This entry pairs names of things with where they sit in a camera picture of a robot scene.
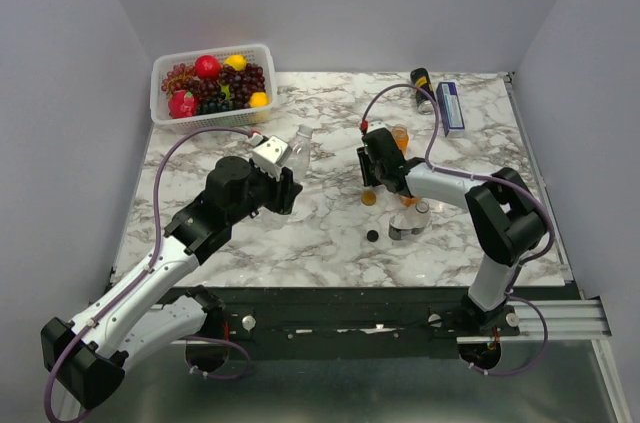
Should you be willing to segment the clear bottle green label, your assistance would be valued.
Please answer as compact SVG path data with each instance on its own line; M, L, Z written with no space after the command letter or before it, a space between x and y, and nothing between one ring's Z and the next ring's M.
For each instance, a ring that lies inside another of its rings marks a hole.
M292 153L289 156L285 167L289 167L294 174L294 179L297 183L302 183L303 179L308 171L311 159L311 138L305 138L297 134L289 141L289 146L292 148ZM268 230L279 230L288 221L289 215L279 215L266 211L263 216L263 222Z

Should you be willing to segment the orange juice bottle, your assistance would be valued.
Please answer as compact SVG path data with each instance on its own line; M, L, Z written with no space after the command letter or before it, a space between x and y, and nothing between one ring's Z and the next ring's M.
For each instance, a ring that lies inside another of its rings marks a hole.
M407 153L409 144L409 133L405 126L395 125L391 129L392 137L403 155Z
M410 207L411 205L416 204L417 202L420 201L419 198L415 198L415 197L405 197L405 196L400 196L399 197L400 202L405 206L405 207Z

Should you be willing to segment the clear bottle black cap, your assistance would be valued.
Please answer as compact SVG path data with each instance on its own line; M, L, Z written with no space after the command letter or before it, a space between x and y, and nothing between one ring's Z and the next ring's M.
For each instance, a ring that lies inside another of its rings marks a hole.
M388 235L395 241L407 240L423 233L430 221L429 202L421 199L391 217L388 225Z

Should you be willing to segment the small black bottle cap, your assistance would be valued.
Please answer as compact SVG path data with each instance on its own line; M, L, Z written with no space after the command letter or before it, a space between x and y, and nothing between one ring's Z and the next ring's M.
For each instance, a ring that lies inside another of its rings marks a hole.
M376 242L379 239L379 234L375 230L369 230L366 234L366 238L369 242Z

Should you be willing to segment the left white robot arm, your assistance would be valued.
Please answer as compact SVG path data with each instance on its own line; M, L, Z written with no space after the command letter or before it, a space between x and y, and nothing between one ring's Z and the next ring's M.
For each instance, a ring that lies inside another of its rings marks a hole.
M282 157L254 153L250 159L220 159L204 189L157 230L150 253L124 279L70 320L54 317L43 326L45 396L50 398L59 383L90 412L113 395L138 360L184 337L214 336L221 328L220 311L192 296L160 320L149 311L231 239L235 224L262 208L290 214L301 190Z

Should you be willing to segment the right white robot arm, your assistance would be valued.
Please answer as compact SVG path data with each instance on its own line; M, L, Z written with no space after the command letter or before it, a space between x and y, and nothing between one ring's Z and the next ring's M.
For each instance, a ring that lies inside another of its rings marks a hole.
M462 299L460 322L480 335L496 323L520 267L544 237L555 235L544 206L531 194L519 173L503 168L492 175L474 175L435 166L425 159L407 159L390 130L361 125L357 150L364 184L384 186L407 197L435 200L466 210L484 252L473 283Z

